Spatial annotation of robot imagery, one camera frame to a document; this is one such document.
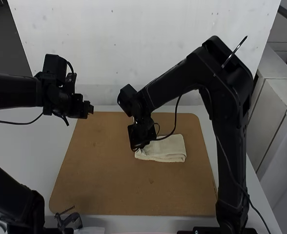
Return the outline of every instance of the folded towel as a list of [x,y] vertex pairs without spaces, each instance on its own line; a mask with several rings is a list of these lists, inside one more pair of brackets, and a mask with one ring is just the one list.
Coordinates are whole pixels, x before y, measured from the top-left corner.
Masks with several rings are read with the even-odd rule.
[[186,157],[185,142],[181,134],[171,135],[160,141],[151,141],[143,149],[135,152],[137,159],[157,162],[184,162]]

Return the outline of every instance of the gray floor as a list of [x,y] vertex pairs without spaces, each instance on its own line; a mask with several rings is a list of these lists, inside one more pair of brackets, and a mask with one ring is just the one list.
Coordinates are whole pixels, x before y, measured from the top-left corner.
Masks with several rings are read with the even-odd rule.
[[7,1],[0,6],[0,73],[32,75]]

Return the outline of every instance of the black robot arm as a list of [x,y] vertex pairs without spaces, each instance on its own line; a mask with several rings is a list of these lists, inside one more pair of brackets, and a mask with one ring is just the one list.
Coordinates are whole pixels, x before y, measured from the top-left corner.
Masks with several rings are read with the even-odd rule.
[[[66,76],[67,65],[71,73]],[[71,64],[58,55],[45,56],[42,72],[35,77],[0,74],[0,109],[43,107],[44,115],[56,115],[68,125],[66,117],[87,118],[93,113],[89,101],[75,93],[76,73]],[[73,213],[66,224],[78,219]],[[72,234],[72,228],[59,225],[45,229],[44,199],[36,191],[15,181],[0,168],[0,220],[7,223],[9,234]]]
[[128,126],[132,150],[156,139],[151,113],[199,89],[217,142],[219,189],[216,217],[223,234],[239,234],[249,210],[246,188],[246,127],[253,78],[247,67],[216,36],[140,91],[121,89],[118,104],[134,124]]
[[39,106],[44,115],[54,114],[66,123],[66,117],[87,118],[93,106],[75,93],[75,81],[76,73],[67,60],[47,54],[42,72],[35,77],[0,74],[0,109]]

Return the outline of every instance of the cork board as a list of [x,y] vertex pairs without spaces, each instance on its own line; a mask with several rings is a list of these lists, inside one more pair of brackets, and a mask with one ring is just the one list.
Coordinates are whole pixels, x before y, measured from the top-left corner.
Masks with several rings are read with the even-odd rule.
[[[153,113],[159,135],[171,132],[173,113]],[[216,187],[200,122],[178,114],[184,163],[134,158],[122,112],[96,112],[78,120],[49,201],[53,213],[73,205],[84,215],[214,216]]]

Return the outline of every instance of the white table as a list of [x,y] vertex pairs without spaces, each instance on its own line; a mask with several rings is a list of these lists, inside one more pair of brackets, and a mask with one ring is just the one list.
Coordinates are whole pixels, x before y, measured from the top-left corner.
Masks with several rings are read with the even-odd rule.
[[[121,111],[118,106],[96,106],[95,110]],[[174,106],[164,106],[157,111],[173,112]],[[27,121],[40,112],[40,108],[2,110],[0,119]],[[214,179],[218,186],[216,142],[205,107],[180,106],[178,112],[194,113],[199,117]],[[75,128],[76,121],[69,122],[70,127],[66,127],[61,119],[44,116],[29,126],[0,124],[0,166],[16,180],[43,195],[46,201],[47,226],[55,225],[55,220],[48,208],[48,201]],[[246,163],[246,179],[251,200],[263,215],[271,233],[281,234],[249,159]],[[194,226],[218,225],[213,217],[84,215],[82,219],[85,226],[105,227],[107,234],[176,233],[178,230],[192,230]],[[267,233],[262,221],[252,209],[249,211],[247,226],[255,228],[259,234]]]

